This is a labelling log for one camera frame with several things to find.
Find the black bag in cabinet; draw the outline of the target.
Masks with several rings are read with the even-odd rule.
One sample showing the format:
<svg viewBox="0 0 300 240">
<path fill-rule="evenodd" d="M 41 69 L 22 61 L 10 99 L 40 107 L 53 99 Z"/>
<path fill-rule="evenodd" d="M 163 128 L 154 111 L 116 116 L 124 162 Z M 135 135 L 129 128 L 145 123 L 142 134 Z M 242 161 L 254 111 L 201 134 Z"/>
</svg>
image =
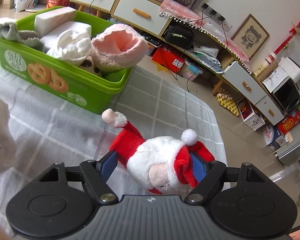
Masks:
<svg viewBox="0 0 300 240">
<path fill-rule="evenodd" d="M 164 35 L 164 40 L 183 49 L 190 49 L 194 33 L 183 26 L 170 25 Z"/>
</svg>

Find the Santa Claus plush toy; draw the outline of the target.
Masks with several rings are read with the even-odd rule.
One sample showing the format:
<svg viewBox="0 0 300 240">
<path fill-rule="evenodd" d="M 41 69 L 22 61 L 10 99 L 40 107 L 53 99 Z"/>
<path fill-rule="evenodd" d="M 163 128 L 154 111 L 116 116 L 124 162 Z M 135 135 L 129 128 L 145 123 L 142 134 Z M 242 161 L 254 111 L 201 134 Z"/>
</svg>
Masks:
<svg viewBox="0 0 300 240">
<path fill-rule="evenodd" d="M 158 136 L 146 140 L 120 112 L 106 109 L 102 119 L 121 129 L 109 149 L 117 153 L 118 161 L 129 175 L 153 194 L 177 193 L 187 185 L 194 188 L 198 184 L 193 175 L 191 153 L 207 162 L 215 160 L 192 129 L 184 130 L 180 139 Z"/>
</svg>

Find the wooden cabinet with drawers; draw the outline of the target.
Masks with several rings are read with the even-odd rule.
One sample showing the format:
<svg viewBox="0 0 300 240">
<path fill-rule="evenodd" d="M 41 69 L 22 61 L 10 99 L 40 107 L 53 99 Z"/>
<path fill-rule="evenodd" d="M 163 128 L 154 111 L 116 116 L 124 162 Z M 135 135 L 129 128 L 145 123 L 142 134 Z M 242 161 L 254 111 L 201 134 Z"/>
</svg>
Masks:
<svg viewBox="0 0 300 240">
<path fill-rule="evenodd" d="M 167 67 L 165 50 L 174 48 L 181 57 L 215 74 L 219 81 L 213 95 L 222 93 L 227 84 L 242 94 L 273 125 L 284 119 L 284 113 L 266 87 L 250 70 L 249 60 L 225 33 L 210 24 L 207 16 L 181 8 L 172 0 L 70 0 L 79 10 L 93 8 L 105 12 L 159 39 L 162 66 Z"/>
</svg>

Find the yellow egg tray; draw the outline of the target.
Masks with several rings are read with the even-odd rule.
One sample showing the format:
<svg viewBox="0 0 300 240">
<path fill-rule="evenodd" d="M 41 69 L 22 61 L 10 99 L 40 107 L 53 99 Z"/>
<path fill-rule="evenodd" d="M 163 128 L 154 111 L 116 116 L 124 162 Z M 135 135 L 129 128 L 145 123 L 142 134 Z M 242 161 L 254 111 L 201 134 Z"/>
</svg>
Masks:
<svg viewBox="0 0 300 240">
<path fill-rule="evenodd" d="M 220 106 L 226 108 L 235 116 L 239 115 L 237 104 L 230 94 L 218 93 L 216 99 Z"/>
</svg>

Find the black white microwave oven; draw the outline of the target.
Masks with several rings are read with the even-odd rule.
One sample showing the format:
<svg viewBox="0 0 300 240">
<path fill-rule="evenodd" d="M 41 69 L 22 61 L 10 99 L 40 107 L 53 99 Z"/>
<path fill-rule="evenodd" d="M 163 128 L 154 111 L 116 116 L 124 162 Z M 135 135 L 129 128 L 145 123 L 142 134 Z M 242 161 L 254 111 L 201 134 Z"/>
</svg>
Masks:
<svg viewBox="0 0 300 240">
<path fill-rule="evenodd" d="M 262 83 L 285 114 L 292 114 L 300 106 L 299 90 L 282 67 L 277 66 Z"/>
</svg>

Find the white towel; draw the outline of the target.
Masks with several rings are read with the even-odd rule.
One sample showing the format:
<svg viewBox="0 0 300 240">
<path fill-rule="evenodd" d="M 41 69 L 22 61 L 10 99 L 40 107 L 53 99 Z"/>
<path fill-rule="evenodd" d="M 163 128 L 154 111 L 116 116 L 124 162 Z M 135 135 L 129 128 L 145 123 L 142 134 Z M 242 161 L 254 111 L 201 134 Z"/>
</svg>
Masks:
<svg viewBox="0 0 300 240">
<path fill-rule="evenodd" d="M 10 111 L 0 97 L 0 174 L 11 168 L 16 160 L 17 144 L 8 128 Z"/>
</svg>

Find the grey knit cloth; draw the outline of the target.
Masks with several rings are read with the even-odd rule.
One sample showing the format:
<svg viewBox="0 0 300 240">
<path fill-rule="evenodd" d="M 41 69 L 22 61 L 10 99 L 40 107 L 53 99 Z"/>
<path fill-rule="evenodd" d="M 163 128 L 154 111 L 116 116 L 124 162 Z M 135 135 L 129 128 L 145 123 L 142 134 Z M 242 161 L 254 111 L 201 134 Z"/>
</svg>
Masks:
<svg viewBox="0 0 300 240">
<path fill-rule="evenodd" d="M 18 42 L 38 51 L 44 50 L 44 44 L 40 40 L 39 34 L 33 30 L 18 30 L 15 19 L 0 18 L 0 37 Z"/>
</svg>

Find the red cardboard box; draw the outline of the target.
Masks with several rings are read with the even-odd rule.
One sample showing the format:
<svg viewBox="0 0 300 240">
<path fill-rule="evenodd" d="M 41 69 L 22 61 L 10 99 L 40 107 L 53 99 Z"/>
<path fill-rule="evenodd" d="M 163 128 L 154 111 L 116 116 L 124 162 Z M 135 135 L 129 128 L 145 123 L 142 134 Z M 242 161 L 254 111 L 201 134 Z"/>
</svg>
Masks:
<svg viewBox="0 0 300 240">
<path fill-rule="evenodd" d="M 152 56 L 152 61 L 177 74 L 185 63 L 185 57 L 173 47 L 158 47 Z"/>
</svg>

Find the green plastic cookie bin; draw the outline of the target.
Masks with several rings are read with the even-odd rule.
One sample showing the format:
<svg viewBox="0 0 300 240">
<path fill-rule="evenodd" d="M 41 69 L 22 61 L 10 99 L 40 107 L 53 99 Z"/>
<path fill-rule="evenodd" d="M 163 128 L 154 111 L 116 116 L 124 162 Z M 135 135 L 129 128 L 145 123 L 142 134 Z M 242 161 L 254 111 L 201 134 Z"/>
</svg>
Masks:
<svg viewBox="0 0 300 240">
<path fill-rule="evenodd" d="M 131 69 L 96 76 L 43 52 L 0 37 L 0 65 L 17 77 L 100 114 L 123 91 Z"/>
</svg>

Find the grey checked table cloth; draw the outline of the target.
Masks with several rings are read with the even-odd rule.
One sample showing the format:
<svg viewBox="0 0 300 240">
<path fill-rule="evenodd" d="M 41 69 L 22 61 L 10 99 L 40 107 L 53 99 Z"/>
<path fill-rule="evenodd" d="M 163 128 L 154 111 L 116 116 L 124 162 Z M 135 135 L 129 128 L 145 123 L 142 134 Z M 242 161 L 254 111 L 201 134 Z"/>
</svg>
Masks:
<svg viewBox="0 0 300 240">
<path fill-rule="evenodd" d="M 100 159 L 118 130 L 101 116 L 38 88 L 0 66 L 0 96 L 10 108 L 10 133 L 17 143 L 16 163 L 0 175 L 0 226 L 11 228 L 6 205 L 26 184 L 56 162 L 77 166 Z M 226 162 L 217 120 L 208 104 L 141 67 L 133 68 L 110 108 L 124 114 L 145 139 L 180 138 L 193 129 L 213 156 Z"/>
</svg>

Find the pink white sponge block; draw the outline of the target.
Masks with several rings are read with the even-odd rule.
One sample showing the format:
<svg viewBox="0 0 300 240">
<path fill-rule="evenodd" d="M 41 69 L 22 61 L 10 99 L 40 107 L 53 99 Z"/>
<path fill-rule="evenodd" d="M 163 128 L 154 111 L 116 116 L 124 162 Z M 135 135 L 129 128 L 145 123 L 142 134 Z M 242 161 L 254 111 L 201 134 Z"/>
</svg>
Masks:
<svg viewBox="0 0 300 240">
<path fill-rule="evenodd" d="M 63 23 L 74 20 L 76 12 L 77 10 L 71 7 L 46 11 L 35 17 L 34 30 L 39 37 L 43 37 Z"/>
</svg>

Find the white cloth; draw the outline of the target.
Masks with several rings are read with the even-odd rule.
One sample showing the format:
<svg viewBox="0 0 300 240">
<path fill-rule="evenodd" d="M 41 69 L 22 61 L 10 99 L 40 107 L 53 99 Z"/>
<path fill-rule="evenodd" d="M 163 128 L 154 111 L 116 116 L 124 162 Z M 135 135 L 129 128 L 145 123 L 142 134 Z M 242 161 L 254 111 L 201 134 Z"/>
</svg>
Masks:
<svg viewBox="0 0 300 240">
<path fill-rule="evenodd" d="M 91 48 L 91 38 L 87 32 L 67 30 L 59 35 L 56 44 L 46 54 L 78 67 L 87 59 Z"/>
</svg>

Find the framed cartoon girl picture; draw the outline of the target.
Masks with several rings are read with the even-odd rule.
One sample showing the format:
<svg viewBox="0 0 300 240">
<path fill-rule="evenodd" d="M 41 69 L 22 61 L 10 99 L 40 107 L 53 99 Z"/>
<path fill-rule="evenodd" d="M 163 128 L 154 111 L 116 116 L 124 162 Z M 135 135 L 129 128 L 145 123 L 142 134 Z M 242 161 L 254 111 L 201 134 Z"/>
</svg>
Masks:
<svg viewBox="0 0 300 240">
<path fill-rule="evenodd" d="M 252 59 L 269 37 L 269 33 L 260 22 L 252 14 L 249 14 L 231 39 L 247 55 L 248 59 Z"/>
</svg>

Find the pink lace cabinet cloth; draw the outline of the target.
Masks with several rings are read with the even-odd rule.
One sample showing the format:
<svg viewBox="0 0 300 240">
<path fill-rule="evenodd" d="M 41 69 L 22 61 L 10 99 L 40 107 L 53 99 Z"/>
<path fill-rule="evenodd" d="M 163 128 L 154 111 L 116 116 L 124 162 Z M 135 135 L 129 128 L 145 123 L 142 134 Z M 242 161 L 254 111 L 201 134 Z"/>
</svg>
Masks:
<svg viewBox="0 0 300 240">
<path fill-rule="evenodd" d="M 209 23 L 205 16 L 199 16 L 189 8 L 177 3 L 174 0 L 164 0 L 159 9 L 160 17 L 170 17 L 175 20 L 180 20 L 191 27 L 199 29 L 201 32 L 214 38 L 218 43 L 222 44 L 224 48 L 235 58 L 236 61 L 251 74 L 250 60 L 247 55 L 235 42 L 229 38 L 225 33 L 222 33 L 213 24 Z"/>
</svg>

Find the white foam block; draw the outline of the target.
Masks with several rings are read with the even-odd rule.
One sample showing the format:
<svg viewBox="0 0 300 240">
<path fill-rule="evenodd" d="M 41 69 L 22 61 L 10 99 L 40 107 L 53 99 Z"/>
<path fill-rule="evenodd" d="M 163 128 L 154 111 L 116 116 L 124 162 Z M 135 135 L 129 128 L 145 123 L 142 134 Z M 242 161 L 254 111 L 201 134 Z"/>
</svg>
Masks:
<svg viewBox="0 0 300 240">
<path fill-rule="evenodd" d="M 59 35 L 67 30 L 73 30 L 77 33 L 87 32 L 91 37 L 92 27 L 87 23 L 67 21 L 44 35 L 40 40 L 44 46 L 50 49 L 58 41 Z"/>
</svg>

